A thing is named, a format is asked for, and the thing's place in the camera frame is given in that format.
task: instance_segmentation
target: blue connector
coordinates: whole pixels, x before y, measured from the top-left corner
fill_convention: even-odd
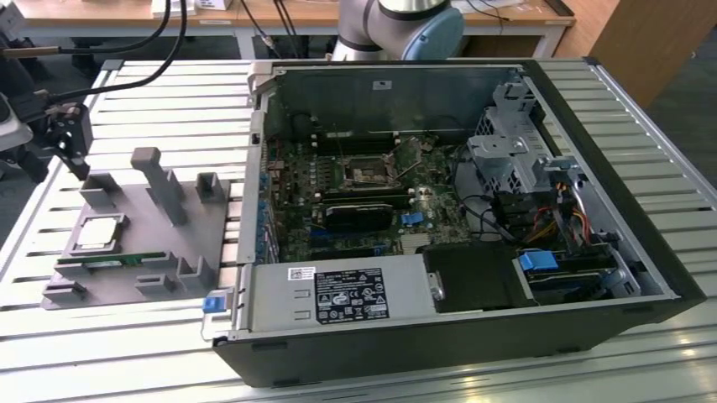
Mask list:
[[[414,212],[411,214],[403,214],[400,216],[400,224],[403,225],[414,225],[419,222],[423,222],[423,213],[422,212]]]
[[[208,296],[204,298],[204,305],[201,306],[204,313],[221,313],[225,311],[225,297],[224,296]]]
[[[518,257],[518,262],[523,271],[528,270],[556,270],[558,262],[552,252],[548,250],[532,249],[526,250],[523,254]]]

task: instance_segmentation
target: barcode sticker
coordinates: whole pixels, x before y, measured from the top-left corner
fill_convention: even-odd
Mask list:
[[[288,280],[313,280],[316,267],[289,267]]]

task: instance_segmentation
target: warning label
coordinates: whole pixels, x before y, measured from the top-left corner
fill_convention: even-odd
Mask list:
[[[388,317],[380,268],[315,273],[313,286],[321,325]]]

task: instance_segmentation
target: metal workbench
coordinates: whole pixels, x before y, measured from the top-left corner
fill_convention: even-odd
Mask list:
[[[714,398],[714,190],[599,66],[580,60],[540,64],[706,292],[705,303],[585,353],[252,389],[199,336],[200,299],[65,311],[38,308],[52,263],[84,202],[78,182],[53,161],[0,252],[0,401],[572,403]],[[127,62],[120,70],[102,71],[94,85],[133,81],[157,65]],[[240,60],[177,61],[149,86],[86,100],[94,170],[112,170],[117,182],[139,183],[143,177],[129,167],[129,153],[135,147],[156,146],[179,180],[215,170],[232,181],[221,285],[233,283],[235,274],[251,113],[247,69],[248,62]]]

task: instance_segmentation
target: white box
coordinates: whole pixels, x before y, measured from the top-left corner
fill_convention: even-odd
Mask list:
[[[232,0],[196,0],[196,8],[204,10],[225,10],[232,3]]]
[[[197,14],[193,2],[195,0],[187,0],[187,16]],[[161,19],[161,17],[164,16],[164,3],[165,0],[152,0],[149,11],[152,13],[153,18]],[[179,1],[171,0],[169,7],[169,16],[179,17],[181,15],[181,7],[179,6]]]

